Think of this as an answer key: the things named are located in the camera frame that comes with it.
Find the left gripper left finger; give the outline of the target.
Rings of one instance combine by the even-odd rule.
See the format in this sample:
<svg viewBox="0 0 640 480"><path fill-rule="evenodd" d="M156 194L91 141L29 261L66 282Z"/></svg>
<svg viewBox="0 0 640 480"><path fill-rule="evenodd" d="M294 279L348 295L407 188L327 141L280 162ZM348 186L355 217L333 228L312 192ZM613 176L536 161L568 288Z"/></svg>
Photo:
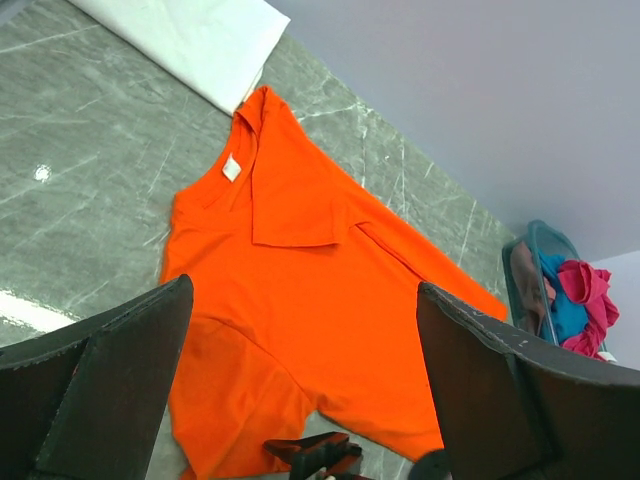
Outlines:
<svg viewBox="0 0 640 480"><path fill-rule="evenodd" d="M3 347L2 478L144 478L192 306L192 281L181 275Z"/></svg>

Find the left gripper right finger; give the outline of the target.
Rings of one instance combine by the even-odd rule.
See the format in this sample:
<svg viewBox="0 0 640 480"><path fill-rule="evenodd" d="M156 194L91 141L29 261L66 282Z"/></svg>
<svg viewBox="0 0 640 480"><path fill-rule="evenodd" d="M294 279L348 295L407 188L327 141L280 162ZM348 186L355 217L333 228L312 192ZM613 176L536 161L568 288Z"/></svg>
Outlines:
<svg viewBox="0 0 640 480"><path fill-rule="evenodd" d="M635 479L639 374L496 320L429 283L417 324L443 447L420 479Z"/></svg>

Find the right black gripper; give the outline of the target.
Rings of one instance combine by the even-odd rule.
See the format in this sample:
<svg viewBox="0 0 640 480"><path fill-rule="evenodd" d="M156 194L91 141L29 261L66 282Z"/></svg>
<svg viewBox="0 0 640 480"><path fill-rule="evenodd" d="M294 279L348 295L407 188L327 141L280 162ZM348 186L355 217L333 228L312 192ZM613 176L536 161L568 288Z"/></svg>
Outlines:
<svg viewBox="0 0 640 480"><path fill-rule="evenodd" d="M365 480L361 472L363 449L346 433L327 432L297 440L270 439L263 449L290 467L289 479ZM446 451L421 457L410 469L408 479L449 479Z"/></svg>

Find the orange t-shirt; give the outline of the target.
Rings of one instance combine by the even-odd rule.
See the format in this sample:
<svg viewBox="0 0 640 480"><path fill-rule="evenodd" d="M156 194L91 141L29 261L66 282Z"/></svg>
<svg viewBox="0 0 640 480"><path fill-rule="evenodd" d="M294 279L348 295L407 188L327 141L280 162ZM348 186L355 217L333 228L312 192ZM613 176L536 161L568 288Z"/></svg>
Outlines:
<svg viewBox="0 0 640 480"><path fill-rule="evenodd" d="M194 302L169 410L187 479L283 471L264 443L299 438L316 411L411 460L441 448L418 286L507 316L320 150L269 87L175 197L161 278L180 275Z"/></svg>

